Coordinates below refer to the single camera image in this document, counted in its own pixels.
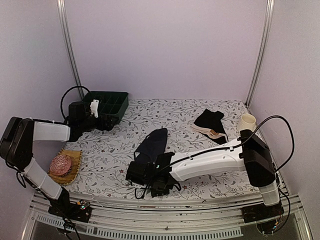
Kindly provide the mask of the navy blue underwear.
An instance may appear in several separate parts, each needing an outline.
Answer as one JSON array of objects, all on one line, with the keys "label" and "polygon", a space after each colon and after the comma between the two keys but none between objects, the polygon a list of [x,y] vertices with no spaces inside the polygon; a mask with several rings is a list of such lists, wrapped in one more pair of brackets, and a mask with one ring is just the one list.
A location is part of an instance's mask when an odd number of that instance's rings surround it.
[{"label": "navy blue underwear", "polygon": [[138,164],[154,163],[165,152],[168,140],[168,129],[153,130],[134,152],[134,161]]}]

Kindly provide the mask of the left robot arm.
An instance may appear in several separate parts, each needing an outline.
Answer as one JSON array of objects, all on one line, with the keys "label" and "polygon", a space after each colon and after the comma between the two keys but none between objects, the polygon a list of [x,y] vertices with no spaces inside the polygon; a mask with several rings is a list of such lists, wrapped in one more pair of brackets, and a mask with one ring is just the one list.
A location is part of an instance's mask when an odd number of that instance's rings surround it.
[{"label": "left robot arm", "polygon": [[76,142],[85,132],[94,129],[110,131],[122,117],[119,105],[100,104],[97,99],[71,103],[64,122],[13,116],[0,140],[0,156],[32,187],[50,200],[57,200],[54,207],[63,217],[70,217],[75,211],[74,205],[59,198],[63,188],[43,168],[49,166],[49,161],[37,160],[45,155],[41,147],[48,150],[50,144],[60,147],[66,142]]}]

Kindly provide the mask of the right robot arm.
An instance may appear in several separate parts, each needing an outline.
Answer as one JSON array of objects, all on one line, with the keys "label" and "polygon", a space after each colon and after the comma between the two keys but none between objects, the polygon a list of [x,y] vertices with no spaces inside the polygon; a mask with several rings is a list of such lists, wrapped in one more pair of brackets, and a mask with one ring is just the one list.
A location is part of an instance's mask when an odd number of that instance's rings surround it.
[{"label": "right robot arm", "polygon": [[166,152],[147,162],[131,161],[126,180],[143,185],[152,197],[168,195],[183,181],[228,171],[245,171],[263,203],[258,213],[269,218],[278,210],[280,195],[269,147],[251,130],[221,146],[194,152]]}]

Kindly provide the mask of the dark green divided tray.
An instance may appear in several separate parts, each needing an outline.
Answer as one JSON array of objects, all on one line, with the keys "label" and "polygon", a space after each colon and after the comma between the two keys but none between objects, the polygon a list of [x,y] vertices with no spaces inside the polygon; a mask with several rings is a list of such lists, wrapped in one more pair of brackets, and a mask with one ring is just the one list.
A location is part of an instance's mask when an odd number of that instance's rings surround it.
[{"label": "dark green divided tray", "polygon": [[129,93],[122,91],[91,91],[87,93],[82,101],[91,103],[92,100],[99,100],[98,118],[111,119],[118,125],[129,105]]}]

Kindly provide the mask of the woven bamboo mat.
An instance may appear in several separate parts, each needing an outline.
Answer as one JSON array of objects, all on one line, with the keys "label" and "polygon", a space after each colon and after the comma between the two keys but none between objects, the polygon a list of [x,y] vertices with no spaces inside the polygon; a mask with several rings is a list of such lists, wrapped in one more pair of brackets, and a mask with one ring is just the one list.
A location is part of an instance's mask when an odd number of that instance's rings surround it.
[{"label": "woven bamboo mat", "polygon": [[51,161],[47,173],[60,186],[67,186],[76,179],[81,163],[81,150],[62,149]]}]

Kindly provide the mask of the floral patterned table mat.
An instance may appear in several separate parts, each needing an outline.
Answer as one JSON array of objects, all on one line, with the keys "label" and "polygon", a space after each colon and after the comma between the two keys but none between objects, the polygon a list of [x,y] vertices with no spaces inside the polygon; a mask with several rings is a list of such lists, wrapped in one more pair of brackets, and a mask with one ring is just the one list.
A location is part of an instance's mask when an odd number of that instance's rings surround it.
[{"label": "floral patterned table mat", "polygon": [[143,99],[130,100],[119,124],[111,131],[92,130],[67,150],[82,152],[75,180],[66,186],[71,193],[97,197],[135,199],[143,187],[126,180],[134,152],[152,131],[168,130],[167,152],[193,152],[216,144],[191,128],[204,110],[223,113],[222,125],[230,140],[239,136],[239,118],[247,113],[238,100]]}]

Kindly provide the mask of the red patterned bowl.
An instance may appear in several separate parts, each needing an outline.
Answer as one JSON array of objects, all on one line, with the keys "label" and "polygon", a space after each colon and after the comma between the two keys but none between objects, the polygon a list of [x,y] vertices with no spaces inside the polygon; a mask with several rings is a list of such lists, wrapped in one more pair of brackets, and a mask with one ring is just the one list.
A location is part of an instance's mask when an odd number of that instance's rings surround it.
[{"label": "red patterned bowl", "polygon": [[49,172],[54,176],[63,176],[72,168],[72,159],[65,154],[57,155],[50,163]]}]

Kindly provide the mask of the cream plastic cup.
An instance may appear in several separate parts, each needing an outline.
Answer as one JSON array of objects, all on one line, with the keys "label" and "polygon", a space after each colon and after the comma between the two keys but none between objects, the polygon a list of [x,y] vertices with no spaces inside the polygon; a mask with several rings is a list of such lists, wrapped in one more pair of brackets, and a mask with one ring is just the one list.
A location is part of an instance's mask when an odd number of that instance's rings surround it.
[{"label": "cream plastic cup", "polygon": [[254,132],[256,129],[256,118],[249,113],[242,114],[236,129],[238,132],[242,130],[251,130]]}]

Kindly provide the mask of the front aluminium rail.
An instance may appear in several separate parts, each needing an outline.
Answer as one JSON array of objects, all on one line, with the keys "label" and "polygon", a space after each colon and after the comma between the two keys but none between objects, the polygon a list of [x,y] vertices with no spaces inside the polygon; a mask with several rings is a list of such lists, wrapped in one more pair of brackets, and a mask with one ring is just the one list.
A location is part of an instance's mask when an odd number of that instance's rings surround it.
[{"label": "front aluminium rail", "polygon": [[194,200],[135,200],[71,193],[70,200],[87,200],[92,209],[88,222],[75,222],[71,237],[110,240],[223,240],[237,237],[262,240],[313,240],[298,195],[281,198],[283,228],[265,234],[271,218],[246,222],[242,208],[262,202],[254,193],[227,198]]}]

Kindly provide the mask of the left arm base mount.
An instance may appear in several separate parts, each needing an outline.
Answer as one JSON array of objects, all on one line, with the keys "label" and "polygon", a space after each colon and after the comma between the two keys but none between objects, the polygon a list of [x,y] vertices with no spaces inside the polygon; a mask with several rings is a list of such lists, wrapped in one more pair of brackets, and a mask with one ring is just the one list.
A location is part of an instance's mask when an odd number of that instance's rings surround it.
[{"label": "left arm base mount", "polygon": [[48,209],[48,213],[67,220],[75,220],[78,222],[88,223],[91,217],[91,203],[87,200],[79,200],[72,202],[52,202]]}]

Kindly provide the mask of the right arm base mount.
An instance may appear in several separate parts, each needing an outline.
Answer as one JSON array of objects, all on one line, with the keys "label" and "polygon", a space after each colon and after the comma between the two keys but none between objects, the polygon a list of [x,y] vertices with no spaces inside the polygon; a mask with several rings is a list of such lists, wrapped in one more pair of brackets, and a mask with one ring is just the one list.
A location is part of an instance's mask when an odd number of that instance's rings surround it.
[{"label": "right arm base mount", "polygon": [[281,216],[284,212],[284,208],[280,202],[272,206],[265,206],[264,203],[259,203],[241,208],[241,214],[245,223]]}]

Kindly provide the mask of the left aluminium frame post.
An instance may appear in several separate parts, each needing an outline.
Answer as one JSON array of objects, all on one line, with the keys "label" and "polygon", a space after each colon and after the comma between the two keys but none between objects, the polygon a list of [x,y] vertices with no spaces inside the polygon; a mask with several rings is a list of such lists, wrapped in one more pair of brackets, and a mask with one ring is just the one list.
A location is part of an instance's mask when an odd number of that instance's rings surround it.
[{"label": "left aluminium frame post", "polygon": [[76,63],[76,58],[72,46],[72,38],[70,35],[70,30],[69,30],[69,25],[68,25],[68,18],[67,18],[67,10],[66,10],[66,2],[65,0],[57,0],[57,10],[58,10],[58,15],[59,15],[59,21],[61,25],[61,30],[62,30],[62,35],[66,47],[66,52],[68,56],[68,60],[70,63],[72,75],[75,81],[75,85],[77,87],[81,87],[81,79]]}]

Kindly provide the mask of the aluminium frame post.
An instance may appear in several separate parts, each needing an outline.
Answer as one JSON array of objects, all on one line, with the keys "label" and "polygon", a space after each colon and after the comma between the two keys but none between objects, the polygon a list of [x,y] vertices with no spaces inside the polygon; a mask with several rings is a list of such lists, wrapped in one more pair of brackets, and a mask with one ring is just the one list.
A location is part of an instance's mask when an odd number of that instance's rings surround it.
[{"label": "aluminium frame post", "polygon": [[66,47],[66,52],[68,56],[68,60],[70,63],[72,75],[75,81],[75,85],[77,87],[81,87],[81,79],[76,63],[76,58],[72,46],[72,38],[70,35],[70,30],[69,30],[69,25],[68,25],[68,18],[67,18],[67,10],[66,10],[66,2],[65,0],[57,0],[57,10],[58,10],[58,15],[59,15],[59,21],[61,25],[61,30],[62,30],[62,35]]},{"label": "aluminium frame post", "polygon": [[260,40],[260,45],[258,49],[258,55],[251,79],[251,83],[249,86],[248,94],[245,100],[245,105],[249,109],[254,98],[254,94],[258,85],[259,76],[261,73],[263,60],[265,56],[265,51],[267,48],[268,38],[272,26],[272,19],[273,19],[273,11],[274,11],[274,0],[267,0],[266,1],[266,8],[265,8],[265,14],[264,14],[264,22],[263,22],[263,28],[262,28],[262,35]]}]

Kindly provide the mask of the right aluminium frame post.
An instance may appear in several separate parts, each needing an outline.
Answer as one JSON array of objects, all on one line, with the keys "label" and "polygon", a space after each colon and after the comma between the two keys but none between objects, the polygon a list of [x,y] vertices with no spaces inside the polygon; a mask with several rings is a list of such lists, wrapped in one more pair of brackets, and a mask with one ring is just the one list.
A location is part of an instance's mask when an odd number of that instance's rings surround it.
[{"label": "right aluminium frame post", "polygon": [[274,11],[274,0],[267,0],[266,1],[266,8],[265,8],[265,14],[264,14],[264,22],[263,22],[263,28],[262,28],[262,35],[260,40],[260,45],[258,49],[258,55],[251,79],[251,83],[249,86],[248,94],[245,100],[245,105],[249,109],[254,98],[254,94],[258,85],[259,76],[261,73],[263,60],[265,56],[265,51],[267,48],[268,38],[272,26],[272,19],[273,19],[273,11]]}]

